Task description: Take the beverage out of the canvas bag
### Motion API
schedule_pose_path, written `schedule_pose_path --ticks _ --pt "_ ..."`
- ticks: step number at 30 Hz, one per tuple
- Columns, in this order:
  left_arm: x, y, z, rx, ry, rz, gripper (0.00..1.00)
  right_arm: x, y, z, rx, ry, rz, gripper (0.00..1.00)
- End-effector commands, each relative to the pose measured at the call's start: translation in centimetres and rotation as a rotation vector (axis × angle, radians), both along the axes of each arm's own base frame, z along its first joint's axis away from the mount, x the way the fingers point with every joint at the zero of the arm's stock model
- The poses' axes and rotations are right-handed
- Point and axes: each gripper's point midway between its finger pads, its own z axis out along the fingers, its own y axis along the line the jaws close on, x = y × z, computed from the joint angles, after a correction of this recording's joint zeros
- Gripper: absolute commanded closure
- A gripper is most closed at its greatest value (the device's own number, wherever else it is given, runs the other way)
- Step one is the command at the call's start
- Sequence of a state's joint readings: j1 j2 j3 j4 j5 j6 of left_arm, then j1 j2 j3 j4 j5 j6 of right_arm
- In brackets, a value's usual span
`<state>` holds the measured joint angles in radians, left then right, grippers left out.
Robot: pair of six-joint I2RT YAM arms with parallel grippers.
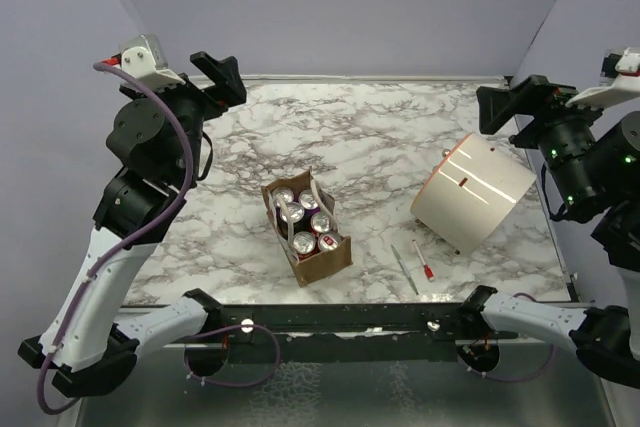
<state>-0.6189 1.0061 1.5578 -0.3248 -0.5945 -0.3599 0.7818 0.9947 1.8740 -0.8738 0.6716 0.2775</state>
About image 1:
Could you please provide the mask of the black beverage can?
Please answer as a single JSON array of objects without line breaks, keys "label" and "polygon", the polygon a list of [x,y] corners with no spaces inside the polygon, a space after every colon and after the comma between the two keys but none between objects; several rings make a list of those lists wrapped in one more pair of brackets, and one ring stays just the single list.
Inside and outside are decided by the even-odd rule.
[{"label": "black beverage can", "polygon": [[301,222],[304,217],[305,209],[298,202],[288,202],[280,209],[280,218],[285,224],[288,222],[297,224]]}]

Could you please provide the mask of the red cola can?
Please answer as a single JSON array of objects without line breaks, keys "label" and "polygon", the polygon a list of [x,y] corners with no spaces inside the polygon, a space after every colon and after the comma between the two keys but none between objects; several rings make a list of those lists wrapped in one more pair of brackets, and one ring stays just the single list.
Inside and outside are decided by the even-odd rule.
[{"label": "red cola can", "polygon": [[316,235],[330,232],[332,230],[331,219],[324,212],[317,212],[310,219],[310,227]]}]

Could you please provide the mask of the silver red beverage can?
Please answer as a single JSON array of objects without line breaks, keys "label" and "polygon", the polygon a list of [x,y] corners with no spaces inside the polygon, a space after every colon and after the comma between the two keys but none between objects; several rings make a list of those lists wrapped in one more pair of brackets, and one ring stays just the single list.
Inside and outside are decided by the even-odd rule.
[{"label": "silver red beverage can", "polygon": [[342,242],[340,234],[334,231],[328,231],[318,236],[317,246],[320,252],[329,252],[337,249]]}]

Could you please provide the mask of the brown canvas bag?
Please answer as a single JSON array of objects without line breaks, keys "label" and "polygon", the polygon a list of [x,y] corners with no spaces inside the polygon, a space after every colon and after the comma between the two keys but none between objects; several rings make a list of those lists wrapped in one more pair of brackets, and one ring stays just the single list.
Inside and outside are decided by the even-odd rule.
[{"label": "brown canvas bag", "polygon": [[335,199],[310,170],[261,188],[267,217],[301,287],[352,264],[351,238],[336,219]]}]

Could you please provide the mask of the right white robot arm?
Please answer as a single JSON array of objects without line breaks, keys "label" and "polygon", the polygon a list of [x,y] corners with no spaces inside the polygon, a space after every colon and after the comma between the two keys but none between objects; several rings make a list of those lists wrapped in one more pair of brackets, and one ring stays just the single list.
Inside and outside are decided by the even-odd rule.
[{"label": "right white robot arm", "polygon": [[513,88],[477,89],[481,133],[496,133],[516,115],[530,116],[510,143],[543,156],[541,177],[552,178],[562,198],[552,220],[600,219],[592,237],[618,270],[627,304],[560,308],[478,286],[458,309],[467,336],[523,334],[570,351],[602,379],[639,386],[639,114],[625,115],[600,139],[591,132],[605,109],[638,95],[639,78],[624,75],[583,92],[541,75]]}]

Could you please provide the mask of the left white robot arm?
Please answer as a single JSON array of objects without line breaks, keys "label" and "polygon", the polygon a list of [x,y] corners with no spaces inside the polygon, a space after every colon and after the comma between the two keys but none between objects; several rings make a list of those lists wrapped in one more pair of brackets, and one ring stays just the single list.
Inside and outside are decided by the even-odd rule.
[{"label": "left white robot arm", "polygon": [[38,371],[40,387],[52,385],[71,401],[113,392],[148,353],[191,336],[210,341],[220,332],[220,305],[199,289],[154,313],[117,320],[188,191],[209,173],[210,161],[200,156],[210,144],[204,124],[247,97],[236,58],[217,60],[201,51],[190,60],[209,79],[208,87],[167,69],[143,47],[96,64],[121,79],[127,97],[106,140],[121,167],[104,189],[84,261],[61,310],[44,333],[18,349]]}]

